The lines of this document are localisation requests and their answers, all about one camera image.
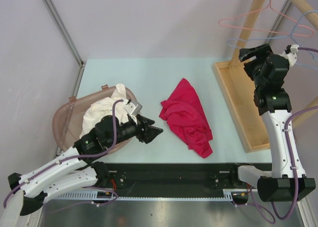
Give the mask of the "pink wire hanger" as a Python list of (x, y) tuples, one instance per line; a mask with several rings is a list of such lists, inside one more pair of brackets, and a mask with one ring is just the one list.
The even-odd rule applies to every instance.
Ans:
[[(275, 24), (279, 22), (279, 20), (287, 19), (283, 17), (282, 15), (280, 15), (279, 12), (286, 15), (282, 11), (276, 10), (272, 6), (272, 0), (253, 0), (248, 13), (240, 14), (232, 18), (223, 18), (219, 20), (218, 24), (222, 27), (240, 29), (241, 33), (239, 38), (250, 38), (250, 35), (253, 32), (270, 35), (269, 31), (280, 32), (278, 28), (275, 27)], [(257, 30), (263, 30), (263, 31), (265, 30), (265, 32), (246, 31), (246, 30), (243, 31), (244, 28), (257, 29)], [(304, 35), (305, 34), (311, 34), (311, 31), (307, 30), (307, 32), (304, 33)]]

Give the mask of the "white t shirt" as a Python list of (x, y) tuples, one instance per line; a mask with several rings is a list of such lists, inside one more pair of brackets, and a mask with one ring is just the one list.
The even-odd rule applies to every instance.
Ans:
[(85, 112), (82, 122), (80, 138), (88, 134), (95, 125), (105, 116), (112, 115), (112, 108), (115, 101), (123, 99), (127, 101), (126, 88), (123, 84), (117, 84), (110, 97), (103, 98), (91, 104)]

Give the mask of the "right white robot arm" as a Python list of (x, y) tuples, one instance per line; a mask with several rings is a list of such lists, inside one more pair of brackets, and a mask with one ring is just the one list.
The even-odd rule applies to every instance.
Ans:
[(235, 188), (255, 187), (264, 202), (300, 201), (315, 190), (299, 160), (292, 126), (292, 106), (283, 88), (284, 78), (297, 61), (299, 45), (289, 45), (283, 54), (274, 54), (269, 44), (241, 48), (239, 60), (254, 82), (254, 103), (265, 125), (272, 158), (271, 171), (243, 165), (229, 175)]

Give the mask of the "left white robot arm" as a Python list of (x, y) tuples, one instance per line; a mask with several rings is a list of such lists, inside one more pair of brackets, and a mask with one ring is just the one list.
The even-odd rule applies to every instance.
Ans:
[(37, 211), (65, 192), (105, 187), (110, 173), (99, 158), (133, 137), (141, 143), (152, 142), (163, 132), (154, 123), (142, 115), (137, 115), (136, 121), (129, 118), (126, 123), (119, 123), (112, 115), (105, 116), (61, 156), (28, 174), (11, 174), (8, 177), (10, 188), (13, 192), (22, 190), (24, 194), (20, 216)]

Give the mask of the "blue wire hanger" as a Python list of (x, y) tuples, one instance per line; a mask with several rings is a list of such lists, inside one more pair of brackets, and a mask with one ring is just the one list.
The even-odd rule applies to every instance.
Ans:
[[(243, 45), (233, 45), (231, 42), (232, 41), (237, 41), (237, 42), (250, 42), (250, 41), (263, 41), (264, 43), (267, 43), (267, 42), (271, 42), (272, 40), (277, 40), (277, 39), (285, 39), (285, 38), (290, 38), (291, 40), (294, 41), (294, 43), (296, 45), (299, 45), (299, 47), (301, 48), (304, 48), (304, 46), (302, 46), (294, 37), (296, 36), (299, 36), (299, 37), (312, 37), (314, 35), (314, 30), (311, 28), (311, 27), (308, 27), (308, 26), (305, 26), (303, 24), (300, 24), (301, 20), (303, 19), (303, 17), (306, 17), (306, 19), (308, 20), (309, 22), (309, 18), (307, 18), (307, 16), (309, 15), (318, 15), (318, 10), (309, 10), (307, 12), (304, 12), (300, 18), (296, 21), (282, 13), (279, 12), (280, 15), (282, 15), (283, 17), (291, 20), (292, 22), (294, 22), (294, 26), (291, 30), (291, 32), (277, 32), (277, 31), (269, 31), (270, 35), (273, 33), (273, 35), (271, 36), (267, 36), (267, 37), (259, 37), (259, 38), (231, 38), (231, 39), (228, 39), (226, 41), (226, 44), (227, 46), (230, 46), (230, 47), (233, 47), (233, 48), (243, 48)], [(310, 30), (311, 31), (311, 34), (297, 34), (295, 33), (295, 31), (297, 29), (300, 29), (300, 28), (304, 28), (304, 29), (307, 29), (307, 30)], [(258, 31), (258, 32), (265, 32), (265, 30), (257, 30), (257, 29), (243, 29), (243, 31)], [(318, 53), (318, 50), (317, 49), (314, 49), (314, 48), (306, 48), (305, 49), (306, 52), (308, 52), (311, 56), (312, 56), (312, 59), (314, 61), (318, 61), (318, 57), (315, 57), (313, 52), (315, 53)], [(318, 70), (317, 67), (311, 67), (311, 66), (307, 66), (307, 65), (304, 65), (304, 64), (300, 64), (300, 63), (296, 63), (297, 65), (299, 66), (302, 66), (302, 67), (306, 67), (306, 68), (309, 68), (309, 69), (313, 69), (313, 70)]]

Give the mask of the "red t shirt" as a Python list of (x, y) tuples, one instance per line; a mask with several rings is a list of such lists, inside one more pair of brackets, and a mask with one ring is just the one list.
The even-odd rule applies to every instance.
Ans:
[(159, 117), (166, 121), (170, 130), (178, 136), (189, 150), (207, 158), (213, 150), (209, 141), (212, 130), (206, 118), (197, 92), (190, 82), (183, 78), (170, 97), (161, 103)]

